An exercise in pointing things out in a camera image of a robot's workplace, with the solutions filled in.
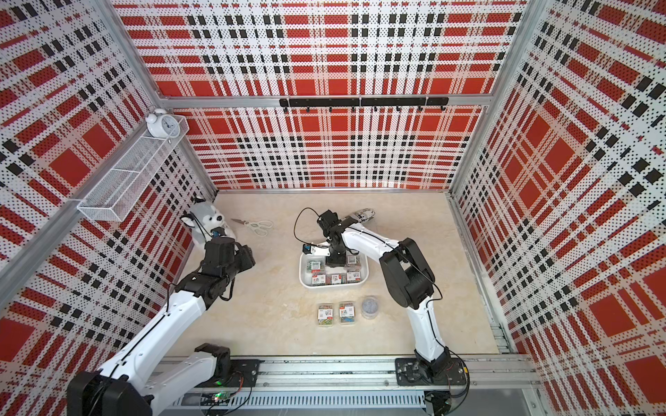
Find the round clear paper clip box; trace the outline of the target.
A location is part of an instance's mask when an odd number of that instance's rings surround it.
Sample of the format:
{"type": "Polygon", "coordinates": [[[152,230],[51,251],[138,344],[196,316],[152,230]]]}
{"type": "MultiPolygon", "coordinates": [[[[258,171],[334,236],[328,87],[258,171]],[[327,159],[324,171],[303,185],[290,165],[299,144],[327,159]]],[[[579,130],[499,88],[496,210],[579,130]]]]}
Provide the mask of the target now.
{"type": "Polygon", "coordinates": [[[379,301],[374,296],[366,296],[361,303],[361,312],[362,316],[365,319],[372,320],[375,319],[380,310],[379,301]]]}

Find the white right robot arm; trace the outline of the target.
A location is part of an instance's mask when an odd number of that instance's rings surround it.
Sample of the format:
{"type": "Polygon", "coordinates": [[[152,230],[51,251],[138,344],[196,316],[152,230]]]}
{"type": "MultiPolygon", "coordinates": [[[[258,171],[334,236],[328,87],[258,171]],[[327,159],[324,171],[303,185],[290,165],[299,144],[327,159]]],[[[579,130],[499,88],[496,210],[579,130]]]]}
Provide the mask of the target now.
{"type": "Polygon", "coordinates": [[[359,253],[376,261],[392,299],[405,308],[415,338],[420,369],[435,379],[453,367],[435,319],[434,294],[439,293],[435,275],[416,241],[401,241],[370,231],[355,218],[339,218],[325,211],[317,218],[327,244],[328,258],[340,262],[347,253],[359,253]]]}

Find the white plastic storage box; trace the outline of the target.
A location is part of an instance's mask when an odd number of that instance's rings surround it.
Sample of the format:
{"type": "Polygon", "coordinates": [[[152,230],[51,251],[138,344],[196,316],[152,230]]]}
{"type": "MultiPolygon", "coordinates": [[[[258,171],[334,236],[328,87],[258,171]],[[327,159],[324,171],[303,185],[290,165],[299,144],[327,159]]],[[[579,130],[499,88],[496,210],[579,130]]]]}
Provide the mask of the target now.
{"type": "Polygon", "coordinates": [[[312,254],[302,254],[300,256],[299,260],[299,280],[300,283],[306,288],[306,289],[332,289],[338,286],[343,286],[343,285],[349,285],[349,286],[359,286],[361,284],[364,284],[369,278],[369,263],[364,255],[347,255],[347,262],[346,265],[343,267],[330,267],[329,265],[326,264],[326,257],[324,256],[314,256],[312,254]],[[341,273],[346,276],[347,271],[352,271],[352,270],[360,270],[362,273],[362,282],[356,283],[356,284],[338,284],[338,285],[329,285],[326,284],[325,286],[317,286],[313,287],[311,285],[311,276],[314,274],[310,274],[306,272],[306,262],[308,260],[321,260],[324,263],[324,271],[320,273],[325,273],[326,275],[332,274],[332,273],[341,273]]]}

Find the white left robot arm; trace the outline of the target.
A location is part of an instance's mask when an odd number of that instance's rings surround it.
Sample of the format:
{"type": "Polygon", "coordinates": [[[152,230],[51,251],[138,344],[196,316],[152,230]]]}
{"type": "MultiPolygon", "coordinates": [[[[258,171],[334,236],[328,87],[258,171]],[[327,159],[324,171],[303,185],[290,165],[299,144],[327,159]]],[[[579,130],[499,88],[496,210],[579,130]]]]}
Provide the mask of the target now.
{"type": "Polygon", "coordinates": [[[231,237],[205,245],[197,270],[175,285],[155,317],[99,369],[67,387],[69,415],[159,415],[199,384],[232,376],[231,351],[210,343],[162,374],[154,371],[181,335],[218,300],[232,299],[235,279],[255,265],[253,251],[231,237]]]}

